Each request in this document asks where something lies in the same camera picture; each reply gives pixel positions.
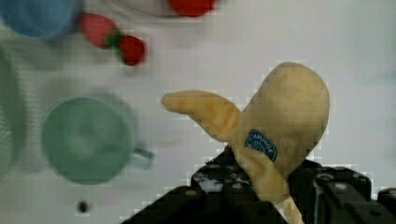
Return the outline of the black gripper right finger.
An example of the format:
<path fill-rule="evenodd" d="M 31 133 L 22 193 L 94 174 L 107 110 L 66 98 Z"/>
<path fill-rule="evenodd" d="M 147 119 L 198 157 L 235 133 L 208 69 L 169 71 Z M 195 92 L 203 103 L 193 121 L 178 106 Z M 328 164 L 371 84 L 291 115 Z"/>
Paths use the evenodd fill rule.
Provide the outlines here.
<path fill-rule="evenodd" d="M 396 224 L 395 189 L 371 198 L 372 181 L 346 167 L 306 160 L 289 176 L 305 224 Z"/>

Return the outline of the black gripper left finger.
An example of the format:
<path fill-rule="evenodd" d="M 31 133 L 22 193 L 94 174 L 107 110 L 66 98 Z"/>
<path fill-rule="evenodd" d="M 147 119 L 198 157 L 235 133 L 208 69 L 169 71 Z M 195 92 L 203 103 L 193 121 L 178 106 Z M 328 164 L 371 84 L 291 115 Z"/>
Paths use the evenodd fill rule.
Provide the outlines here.
<path fill-rule="evenodd" d="M 170 190 L 121 224 L 287 224 L 261 201 L 229 147 L 208 161 L 188 186 Z"/>

